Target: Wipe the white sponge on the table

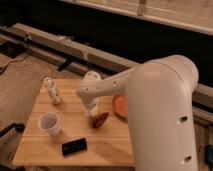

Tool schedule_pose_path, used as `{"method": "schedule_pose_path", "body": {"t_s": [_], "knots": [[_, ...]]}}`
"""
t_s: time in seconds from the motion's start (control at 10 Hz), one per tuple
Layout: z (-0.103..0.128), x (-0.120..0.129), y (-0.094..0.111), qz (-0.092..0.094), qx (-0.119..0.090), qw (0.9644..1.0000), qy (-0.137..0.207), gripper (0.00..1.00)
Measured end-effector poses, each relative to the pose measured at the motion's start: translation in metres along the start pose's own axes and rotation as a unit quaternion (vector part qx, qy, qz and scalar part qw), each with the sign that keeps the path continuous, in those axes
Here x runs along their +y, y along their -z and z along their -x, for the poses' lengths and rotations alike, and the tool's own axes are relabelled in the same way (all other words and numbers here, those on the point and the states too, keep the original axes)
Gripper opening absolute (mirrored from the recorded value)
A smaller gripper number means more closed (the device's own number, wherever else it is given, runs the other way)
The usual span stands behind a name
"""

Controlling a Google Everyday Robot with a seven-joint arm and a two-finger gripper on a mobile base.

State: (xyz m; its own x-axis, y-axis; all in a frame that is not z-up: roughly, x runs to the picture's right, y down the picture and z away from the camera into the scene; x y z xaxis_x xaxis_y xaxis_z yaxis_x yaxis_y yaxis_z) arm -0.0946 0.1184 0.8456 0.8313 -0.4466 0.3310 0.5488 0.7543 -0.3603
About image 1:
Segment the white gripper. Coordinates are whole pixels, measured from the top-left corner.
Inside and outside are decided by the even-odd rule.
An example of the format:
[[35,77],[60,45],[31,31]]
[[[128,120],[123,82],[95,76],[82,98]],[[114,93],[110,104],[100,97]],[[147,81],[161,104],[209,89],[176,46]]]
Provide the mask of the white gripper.
[[100,80],[100,74],[95,71],[87,72],[83,78],[83,104],[85,106],[85,115],[87,117],[95,117],[98,114],[97,104],[99,102],[99,98],[92,95],[92,90],[88,87],[88,84]]

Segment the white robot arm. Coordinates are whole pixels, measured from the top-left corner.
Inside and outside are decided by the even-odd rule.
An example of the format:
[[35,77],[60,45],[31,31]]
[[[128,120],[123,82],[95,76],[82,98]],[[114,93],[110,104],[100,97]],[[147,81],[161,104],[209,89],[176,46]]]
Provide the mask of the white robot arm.
[[196,65],[181,55],[140,64],[96,81],[88,73],[77,95],[89,109],[100,96],[126,96],[136,171],[198,171],[192,94]]

